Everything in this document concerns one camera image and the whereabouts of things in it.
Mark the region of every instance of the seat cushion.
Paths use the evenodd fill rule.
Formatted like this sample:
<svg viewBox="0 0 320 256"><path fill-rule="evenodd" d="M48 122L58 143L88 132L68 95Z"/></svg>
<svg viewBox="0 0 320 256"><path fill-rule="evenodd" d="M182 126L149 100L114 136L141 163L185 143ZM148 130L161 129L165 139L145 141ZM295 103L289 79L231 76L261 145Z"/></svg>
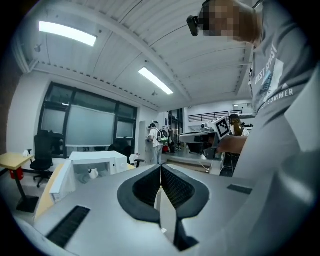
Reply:
<svg viewBox="0 0 320 256"><path fill-rule="evenodd" d="M35 160L30 165L30 168L36 171L44 171L51 167L50 160Z"/></svg>

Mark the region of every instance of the person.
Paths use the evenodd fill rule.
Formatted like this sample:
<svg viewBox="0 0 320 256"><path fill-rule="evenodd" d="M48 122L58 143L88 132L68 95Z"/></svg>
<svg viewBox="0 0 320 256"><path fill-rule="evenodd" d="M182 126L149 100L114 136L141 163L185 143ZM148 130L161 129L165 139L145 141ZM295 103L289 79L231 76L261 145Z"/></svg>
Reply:
<svg viewBox="0 0 320 256"><path fill-rule="evenodd" d="M164 144L158 141L158 132L159 130L156 128L154 123L150 124L150 134L149 139L152 141L153 148L152 148L152 164L161 164L161 156L162 156L162 149Z"/></svg>
<svg viewBox="0 0 320 256"><path fill-rule="evenodd" d="M229 117L229 122L230 122L230 130L232 135L244 136L244 137L249 136L250 132L244 127L242 127L241 120L237 114L232 114Z"/></svg>
<svg viewBox="0 0 320 256"><path fill-rule="evenodd" d="M308 83L317 59L307 37L277 0L264 0L262 11L238 0L208 0L198 21L205 36L253 46L249 88L256 125L248 137L225 137L217 151L241 153L233 176L257 180L301 151L284 114Z"/></svg>

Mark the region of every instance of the table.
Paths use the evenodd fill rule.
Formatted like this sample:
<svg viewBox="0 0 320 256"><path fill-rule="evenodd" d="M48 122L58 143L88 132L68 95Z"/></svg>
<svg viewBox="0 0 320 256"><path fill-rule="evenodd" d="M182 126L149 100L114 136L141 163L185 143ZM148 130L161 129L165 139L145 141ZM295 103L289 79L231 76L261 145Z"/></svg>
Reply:
<svg viewBox="0 0 320 256"><path fill-rule="evenodd" d="M18 211L27 212L27 213L35 212L39 197L25 194L21 186L20 180L18 179L17 169L21 168L23 164L31 160L33 157L34 156L31 154L28 155L27 157L23 157L21 153L12 153L12 152L8 152L0 155L0 167L13 171L16 185L21 194L21 199L16 209Z"/></svg>
<svg viewBox="0 0 320 256"><path fill-rule="evenodd" d="M34 217L35 222L37 221L40 215L42 215L46 210L48 210L50 207L54 205L50 197L50 189L63 166L64 164L61 163L55 168L53 174L51 175L51 178L49 179L47 185L45 186L45 189L43 191L43 194L38 204L38 208L36 209L36 212L35 212L35 217ZM132 169L135 169L135 167L132 166L131 164L128 164L128 171Z"/></svg>

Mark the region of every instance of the window frame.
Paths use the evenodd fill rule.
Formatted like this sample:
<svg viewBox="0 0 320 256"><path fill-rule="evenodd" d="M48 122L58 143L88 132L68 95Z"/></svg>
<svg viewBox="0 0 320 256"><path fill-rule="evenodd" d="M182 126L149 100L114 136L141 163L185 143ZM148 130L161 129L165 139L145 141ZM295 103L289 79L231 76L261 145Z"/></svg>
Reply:
<svg viewBox="0 0 320 256"><path fill-rule="evenodd" d="M48 101L47 99L49 98L52 90L54 87L60 87L63 89L67 89L72 91L71 94L71 98L69 101L69 105L62 105L61 103L57 103L57 102L51 102ZM43 103L42 103L42 107L41 107L41 111L40 111L40 117L39 117L39 123L38 123L38 132L41 131L42 129L42 125L43 125L43 115L45 112L45 109L48 110L56 110L56 111L63 111L65 112L65 116L64 116L64 122L63 122L63 129L62 129L62 134L57 134L55 133L53 137L55 138L61 138L63 140L63 154L61 155L52 155L53 158L64 158L67 159L67 147L66 147L66 140L67 140L67 127L68 127L68 121L69 121L69 115L70 115L70 110L71 110L71 106L74 103L75 97L77 93L82 93L82 94L86 94L86 95L90 95L96 98L100 98L112 103L115 103L115 110L114 110L114 114L115 114L115 119L114 119L114 128L113 128L113 141L115 141L115 139L117 138L117 128L118 128L118 122L125 122L125 123L131 123L133 124L133 138L126 138L127 141L131 141L131 146L133 149L133 152L135 151L135 142L136 142L136 126L137 126L137 114L138 114L138 108L128 105L126 103L123 103L121 101L117 101L108 97L104 97L98 94L95 94L93 92L89 92L86 90L82 90L82 89L78 89L76 87L71 87L71 86L67 86L64 84L60 84L54 81L51 81L48 90L45 94ZM133 109L133 118L127 118L127 117L122 117L119 116L119 107L120 105L123 105L125 107L131 108Z"/></svg>

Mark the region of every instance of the ceiling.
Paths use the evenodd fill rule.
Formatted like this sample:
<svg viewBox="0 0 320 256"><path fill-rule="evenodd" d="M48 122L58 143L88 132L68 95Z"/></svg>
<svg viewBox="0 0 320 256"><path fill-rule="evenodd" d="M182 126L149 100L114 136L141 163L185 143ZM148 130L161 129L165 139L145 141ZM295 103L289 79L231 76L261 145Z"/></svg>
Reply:
<svg viewBox="0 0 320 256"><path fill-rule="evenodd" d="M82 81L157 111L248 99L250 45L190 33L187 17L197 15L203 1L42 1L18 30L19 40L26 61L36 61L34 70ZM252 6L252 0L242 2ZM91 47L39 32L39 21L72 27L97 40ZM174 93L167 95L140 75L143 67Z"/></svg>

